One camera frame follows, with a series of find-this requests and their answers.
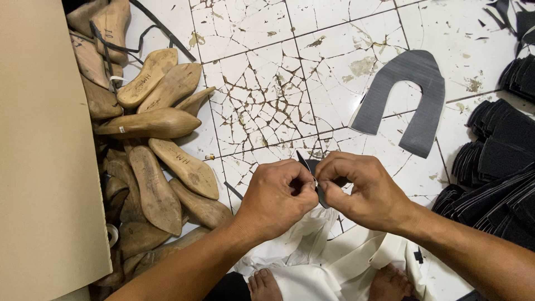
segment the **u-shaped leather cutout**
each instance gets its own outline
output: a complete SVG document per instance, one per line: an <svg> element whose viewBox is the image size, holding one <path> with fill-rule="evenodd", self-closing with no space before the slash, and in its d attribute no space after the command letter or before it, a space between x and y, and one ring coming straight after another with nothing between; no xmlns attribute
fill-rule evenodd
<svg viewBox="0 0 535 301"><path fill-rule="evenodd" d="M377 72L350 128L376 135L392 86L410 80L422 88L422 99L399 146L427 158L444 106L444 78L433 55L425 50L409 50L393 58Z"/></svg>

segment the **beige cardboard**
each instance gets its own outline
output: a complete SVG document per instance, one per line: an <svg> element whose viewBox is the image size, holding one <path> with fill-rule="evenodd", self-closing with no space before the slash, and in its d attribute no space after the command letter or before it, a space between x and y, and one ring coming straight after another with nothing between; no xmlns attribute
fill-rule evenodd
<svg viewBox="0 0 535 301"><path fill-rule="evenodd" d="M60 0L0 9L0 299L111 272L89 110Z"/></svg>

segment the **white tile floor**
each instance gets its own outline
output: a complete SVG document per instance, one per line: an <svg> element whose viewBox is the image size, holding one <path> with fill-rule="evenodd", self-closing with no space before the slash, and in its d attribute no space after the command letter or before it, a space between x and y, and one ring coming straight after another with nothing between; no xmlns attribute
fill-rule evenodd
<svg viewBox="0 0 535 301"><path fill-rule="evenodd" d="M316 159L340 150L378 157L412 201L430 208L455 181L449 172L458 150L474 139L463 125L477 104L504 98L535 114L533 105L496 92L502 70L515 57L516 39L482 10L486 0L141 2L203 64L198 89L217 89L199 112L202 126L176 139L177 144L202 160L214 155L207 162L221 183L229 182L242 194L258 164L295 157L296 149ZM132 6L127 46L137 47L151 24ZM168 44L152 29L141 58ZM377 71L413 49L432 53L446 79L448 103L427 159L398 147L421 97L414 83L394 86L376 136L346 128ZM179 63L187 62L179 51ZM139 68L132 59L125 77L134 78ZM240 207L223 185L220 201L234 213ZM352 226L340 215L330 238ZM429 268L430 275L437 269L451 274L436 266ZM470 288L461 287L440 299L455 300Z"/></svg>

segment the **stack of black leather pieces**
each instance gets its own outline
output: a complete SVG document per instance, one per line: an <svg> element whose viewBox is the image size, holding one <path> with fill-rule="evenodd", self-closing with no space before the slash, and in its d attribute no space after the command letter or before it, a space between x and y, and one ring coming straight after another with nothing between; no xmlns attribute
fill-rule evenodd
<svg viewBox="0 0 535 301"><path fill-rule="evenodd" d="M535 103L535 56L517 58L503 71L500 89L516 94Z"/></svg>
<svg viewBox="0 0 535 301"><path fill-rule="evenodd" d="M451 184L431 210L535 251L535 164L472 192Z"/></svg>
<svg viewBox="0 0 535 301"><path fill-rule="evenodd" d="M452 184L432 211L535 251L535 122L500 99L485 101L468 127L478 140L464 145Z"/></svg>
<svg viewBox="0 0 535 301"><path fill-rule="evenodd" d="M458 184L481 187L535 162L535 121L505 100L482 102L467 126L478 140L465 144L453 162Z"/></svg>

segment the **hand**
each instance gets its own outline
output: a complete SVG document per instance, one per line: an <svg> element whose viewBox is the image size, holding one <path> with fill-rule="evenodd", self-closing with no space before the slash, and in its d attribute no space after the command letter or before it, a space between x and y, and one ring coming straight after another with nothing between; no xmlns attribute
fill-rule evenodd
<svg viewBox="0 0 535 301"><path fill-rule="evenodd" d="M294 159L261 164L234 223L257 244L279 237L318 205L315 187L312 174Z"/></svg>
<svg viewBox="0 0 535 301"><path fill-rule="evenodd" d="M332 182L340 177L354 184L351 195ZM363 227L396 233L417 222L416 204L394 183L376 157L330 152L316 166L316 179L327 204Z"/></svg>

